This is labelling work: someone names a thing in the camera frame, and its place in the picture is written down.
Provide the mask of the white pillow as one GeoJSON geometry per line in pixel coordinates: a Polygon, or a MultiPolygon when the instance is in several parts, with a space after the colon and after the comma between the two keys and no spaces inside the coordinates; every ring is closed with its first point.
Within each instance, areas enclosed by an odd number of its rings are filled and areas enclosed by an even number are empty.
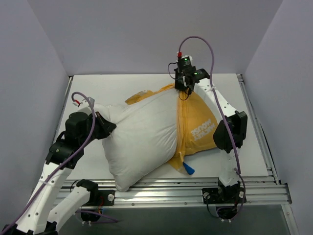
{"type": "Polygon", "coordinates": [[[118,191],[127,191],[173,157],[177,99],[177,92],[168,90],[131,105],[94,106],[104,119],[116,125],[102,145],[118,191]]]}

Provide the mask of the yellow printed pillowcase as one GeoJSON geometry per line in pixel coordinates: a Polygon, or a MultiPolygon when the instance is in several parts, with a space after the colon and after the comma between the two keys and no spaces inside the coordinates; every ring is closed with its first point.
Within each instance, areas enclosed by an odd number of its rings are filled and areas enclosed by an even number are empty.
{"type": "MultiPolygon", "coordinates": [[[[170,84],[157,92],[141,91],[125,102],[131,105],[168,90],[175,90],[174,86],[170,84]]],[[[173,157],[167,163],[182,173],[182,163],[185,162],[186,155],[216,147],[213,133],[217,128],[217,121],[210,108],[197,94],[191,94],[190,97],[183,92],[177,94],[177,146],[173,157]]]]}

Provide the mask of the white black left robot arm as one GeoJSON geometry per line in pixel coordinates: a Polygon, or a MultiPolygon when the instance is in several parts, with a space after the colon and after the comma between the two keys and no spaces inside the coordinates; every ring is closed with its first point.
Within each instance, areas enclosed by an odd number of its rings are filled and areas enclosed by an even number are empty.
{"type": "Polygon", "coordinates": [[[57,206],[54,202],[63,183],[93,140],[107,138],[116,124],[105,120],[99,112],[69,115],[65,130],[49,148],[40,179],[22,213],[7,224],[3,235],[56,235],[67,220],[83,205],[102,206],[104,198],[97,183],[79,180],[70,194],[57,206]]]}

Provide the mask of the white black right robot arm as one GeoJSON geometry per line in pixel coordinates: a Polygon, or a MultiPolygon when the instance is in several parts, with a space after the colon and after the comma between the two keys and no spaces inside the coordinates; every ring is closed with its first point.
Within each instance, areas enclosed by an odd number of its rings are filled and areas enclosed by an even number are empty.
{"type": "Polygon", "coordinates": [[[247,114],[237,111],[223,97],[212,82],[212,75],[205,69],[196,69],[189,55],[178,53],[175,69],[175,89],[188,97],[196,93],[210,108],[217,121],[213,140],[224,151],[218,179],[218,198],[230,201],[240,189],[239,149],[246,138],[247,114]]]}

